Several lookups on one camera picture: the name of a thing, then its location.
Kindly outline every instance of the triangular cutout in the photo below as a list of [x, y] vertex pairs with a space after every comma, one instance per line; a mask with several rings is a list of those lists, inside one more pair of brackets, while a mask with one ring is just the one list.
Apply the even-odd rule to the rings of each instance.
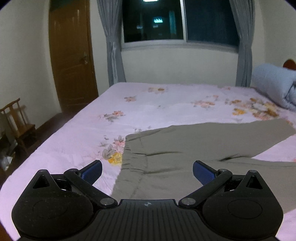
[[49, 187], [49, 182], [47, 181], [46, 177], [44, 175], [41, 175], [38, 180], [35, 182], [33, 188], [45, 188]]
[[251, 176], [247, 184], [247, 188], [262, 189], [262, 186], [256, 176]]

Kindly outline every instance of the pink bedsheet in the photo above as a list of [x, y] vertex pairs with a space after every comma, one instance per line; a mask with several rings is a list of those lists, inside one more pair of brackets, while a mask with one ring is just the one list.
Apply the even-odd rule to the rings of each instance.
[[[0, 191], [0, 221], [17, 240], [19, 234], [11, 220], [11, 210], [39, 169], [63, 173], [100, 159], [103, 174], [94, 186], [111, 195], [128, 134], [170, 125], [246, 123], [273, 118], [284, 118], [296, 126], [296, 113], [277, 107], [252, 88], [118, 83], [54, 133], [8, 177]], [[255, 158], [296, 161], [295, 147], [296, 135]], [[277, 237], [282, 241], [296, 240], [295, 226], [296, 210], [284, 215]]]

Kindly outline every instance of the window frame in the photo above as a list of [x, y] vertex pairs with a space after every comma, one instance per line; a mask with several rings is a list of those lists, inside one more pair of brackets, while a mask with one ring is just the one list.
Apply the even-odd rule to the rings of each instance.
[[220, 51], [238, 53], [238, 47], [233, 45], [219, 44], [214, 42], [201, 42], [201, 41], [188, 41], [187, 35], [187, 21], [184, 0], [180, 0], [181, 15], [182, 15], [182, 26], [183, 26], [183, 39], [162, 39], [162, 40], [146, 40], [136, 42], [124, 42], [123, 32], [123, 20], [121, 24], [121, 48], [122, 49], [133, 49], [137, 47], [148, 47], [148, 46], [175, 46], [175, 47], [195, 47], [205, 49], [216, 49]]

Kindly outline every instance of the chair seat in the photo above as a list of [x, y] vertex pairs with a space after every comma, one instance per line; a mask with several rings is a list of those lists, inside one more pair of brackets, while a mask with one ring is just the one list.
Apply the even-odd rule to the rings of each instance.
[[25, 125], [20, 126], [18, 128], [18, 130], [15, 131], [15, 138], [20, 138], [22, 135], [33, 130], [34, 128], [35, 128], [34, 124], [25, 124]]

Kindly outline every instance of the door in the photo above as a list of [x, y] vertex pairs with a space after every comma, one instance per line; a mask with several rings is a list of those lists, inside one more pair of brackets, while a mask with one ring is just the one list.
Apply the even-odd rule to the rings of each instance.
[[89, 0], [51, 0], [49, 45], [61, 109], [75, 114], [98, 97], [89, 27]]

